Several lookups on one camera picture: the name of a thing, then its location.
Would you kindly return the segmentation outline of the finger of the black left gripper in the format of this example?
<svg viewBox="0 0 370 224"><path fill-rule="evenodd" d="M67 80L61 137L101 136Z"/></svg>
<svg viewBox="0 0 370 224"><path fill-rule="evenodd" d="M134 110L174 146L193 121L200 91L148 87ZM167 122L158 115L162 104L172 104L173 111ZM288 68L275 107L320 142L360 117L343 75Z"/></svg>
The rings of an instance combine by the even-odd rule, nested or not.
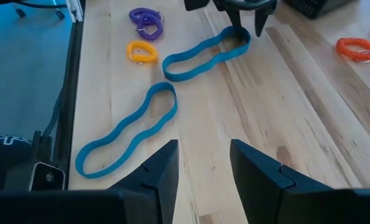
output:
<svg viewBox="0 0 370 224"><path fill-rule="evenodd" d="M255 12L255 35L260 37L268 19L268 15L264 11Z"/></svg>
<svg viewBox="0 0 370 224"><path fill-rule="evenodd" d="M232 26L241 27L240 12L238 10L226 10L225 11L231 21Z"/></svg>

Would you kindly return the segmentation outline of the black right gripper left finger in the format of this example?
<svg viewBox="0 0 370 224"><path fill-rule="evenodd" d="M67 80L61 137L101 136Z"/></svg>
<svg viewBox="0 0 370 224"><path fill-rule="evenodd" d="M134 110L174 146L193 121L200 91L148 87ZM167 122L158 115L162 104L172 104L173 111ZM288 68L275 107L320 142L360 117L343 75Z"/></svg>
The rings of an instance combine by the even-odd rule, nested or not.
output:
<svg viewBox="0 0 370 224"><path fill-rule="evenodd" d="M172 139L104 190L0 191L0 224L172 224L179 146Z"/></svg>

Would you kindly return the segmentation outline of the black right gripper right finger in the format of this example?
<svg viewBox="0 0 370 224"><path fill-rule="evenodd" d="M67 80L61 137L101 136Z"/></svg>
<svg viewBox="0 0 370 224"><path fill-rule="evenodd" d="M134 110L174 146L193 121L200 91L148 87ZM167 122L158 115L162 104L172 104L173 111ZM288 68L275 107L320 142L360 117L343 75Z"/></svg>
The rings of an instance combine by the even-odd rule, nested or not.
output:
<svg viewBox="0 0 370 224"><path fill-rule="evenodd" d="M370 224L370 189L334 189L239 139L230 163L250 224Z"/></svg>

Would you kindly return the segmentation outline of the blue rubber band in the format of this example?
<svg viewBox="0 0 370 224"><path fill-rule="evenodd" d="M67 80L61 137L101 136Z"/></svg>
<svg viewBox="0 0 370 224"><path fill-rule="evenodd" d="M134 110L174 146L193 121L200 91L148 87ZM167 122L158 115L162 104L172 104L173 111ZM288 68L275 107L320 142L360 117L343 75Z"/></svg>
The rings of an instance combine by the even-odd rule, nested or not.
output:
<svg viewBox="0 0 370 224"><path fill-rule="evenodd" d="M140 119L146 113L149 105L151 104L153 96L161 91L170 91L173 94L174 104L172 108L166 114L164 114L154 126L150 127L149 129L143 130L137 135L135 135L134 138L130 141L124 153L112 165L100 171L87 174L84 170L84 165L85 161L87 160L87 156L89 156L94 150L98 149L99 147L103 147L112 143L119 137L119 135L123 132L123 130L127 126ZM131 157L135 149L138 147L139 144L142 143L142 141L159 133L160 130L164 127L164 125L175 117L177 110L178 110L178 99L176 96L175 87L168 82L155 83L146 92L144 101L137 110L135 110L132 114L128 115L127 117L123 118L123 120L121 120L116 125L116 127L105 137L91 141L81 148L81 150L78 152L75 158L76 171L78 172L78 174L87 179L97 179L104 177L108 174L111 174L119 167L121 167Z"/></svg>
<svg viewBox="0 0 370 224"><path fill-rule="evenodd" d="M202 65L199 65L196 68L193 68L192 70L189 70L183 73L171 73L168 71L168 67L172 63L189 60L195 57L197 54L199 54L203 50L206 50L215 45L218 45L226 37L235 37L235 36L240 37L241 40L244 40L245 44L241 45L240 47L236 47L230 51L218 53L217 55L213 56L208 62ZM198 76L199 74L202 74L212 69L214 66L216 66L217 64L221 62L232 60L233 58L243 55L244 53L248 51L251 41L252 41L252 36L250 35L249 31L245 29L244 27L228 26L225 29L223 29L218 35L213 36L210 39L203 40L202 42L197 44L195 47L187 51L167 56L162 62L162 70L163 70L164 76L166 79L172 82L183 82L186 80L190 80Z"/></svg>

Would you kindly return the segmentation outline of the blue office chair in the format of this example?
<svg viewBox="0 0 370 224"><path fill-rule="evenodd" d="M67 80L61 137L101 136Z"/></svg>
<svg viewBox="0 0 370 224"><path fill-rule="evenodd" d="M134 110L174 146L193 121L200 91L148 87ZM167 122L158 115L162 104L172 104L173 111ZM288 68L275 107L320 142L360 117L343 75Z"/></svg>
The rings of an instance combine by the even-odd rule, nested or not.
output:
<svg viewBox="0 0 370 224"><path fill-rule="evenodd" d="M25 6L25 7L31 7L35 9L53 9L55 11L56 16L59 18L59 20L65 19L65 16L63 12L61 11L62 8L67 8L66 4L58 4L57 0L48 0L50 4L39 4L39 3L30 3L28 0L16 0L12 2L12 7L14 8L16 14L20 18L25 18L26 13L19 7L19 6Z"/></svg>

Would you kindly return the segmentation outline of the black plastic basket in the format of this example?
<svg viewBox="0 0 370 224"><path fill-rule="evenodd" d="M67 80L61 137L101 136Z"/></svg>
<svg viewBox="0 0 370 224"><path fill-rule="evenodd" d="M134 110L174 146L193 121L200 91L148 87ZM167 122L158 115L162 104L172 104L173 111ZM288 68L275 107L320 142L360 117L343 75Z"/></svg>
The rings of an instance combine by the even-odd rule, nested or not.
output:
<svg viewBox="0 0 370 224"><path fill-rule="evenodd" d="M354 0L282 0L308 19L316 19Z"/></svg>

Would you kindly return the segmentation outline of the black box silver edge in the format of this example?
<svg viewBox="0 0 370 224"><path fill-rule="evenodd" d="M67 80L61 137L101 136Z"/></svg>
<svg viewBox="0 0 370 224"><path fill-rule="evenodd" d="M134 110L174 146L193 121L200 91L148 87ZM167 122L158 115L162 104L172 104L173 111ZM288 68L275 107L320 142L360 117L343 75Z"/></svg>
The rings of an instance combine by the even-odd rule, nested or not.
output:
<svg viewBox="0 0 370 224"><path fill-rule="evenodd" d="M63 190L65 172L41 161L24 163L9 169L4 185L5 191Z"/></svg>

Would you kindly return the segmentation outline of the black table edge frame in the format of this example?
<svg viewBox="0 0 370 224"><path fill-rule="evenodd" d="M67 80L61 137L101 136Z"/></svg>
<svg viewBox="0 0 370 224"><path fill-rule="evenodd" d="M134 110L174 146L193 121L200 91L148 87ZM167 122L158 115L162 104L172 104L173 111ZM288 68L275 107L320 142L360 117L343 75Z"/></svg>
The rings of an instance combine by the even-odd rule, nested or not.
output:
<svg viewBox="0 0 370 224"><path fill-rule="evenodd" d="M64 172L64 186L69 186L70 159L74 130L75 103L77 97L78 72L83 36L83 7L86 0L68 0L67 6L72 16L65 76L60 99L59 119L53 160Z"/></svg>

